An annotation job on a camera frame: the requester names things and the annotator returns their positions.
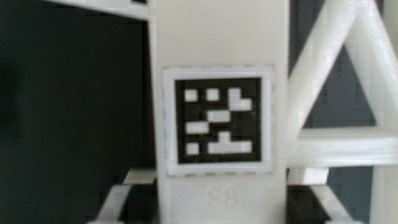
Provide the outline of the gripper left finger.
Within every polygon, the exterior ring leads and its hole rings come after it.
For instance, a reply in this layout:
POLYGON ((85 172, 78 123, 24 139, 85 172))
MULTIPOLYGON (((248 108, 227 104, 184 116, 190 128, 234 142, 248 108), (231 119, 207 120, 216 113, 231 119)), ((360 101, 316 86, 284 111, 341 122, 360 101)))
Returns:
POLYGON ((156 224, 156 171, 131 169, 87 224, 156 224))

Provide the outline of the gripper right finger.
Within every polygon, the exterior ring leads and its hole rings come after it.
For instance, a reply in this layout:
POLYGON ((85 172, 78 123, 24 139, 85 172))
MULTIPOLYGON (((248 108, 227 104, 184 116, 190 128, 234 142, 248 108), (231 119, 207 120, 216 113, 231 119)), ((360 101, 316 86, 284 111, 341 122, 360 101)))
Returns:
POLYGON ((326 185, 326 168, 287 170, 286 224, 362 224, 326 185))

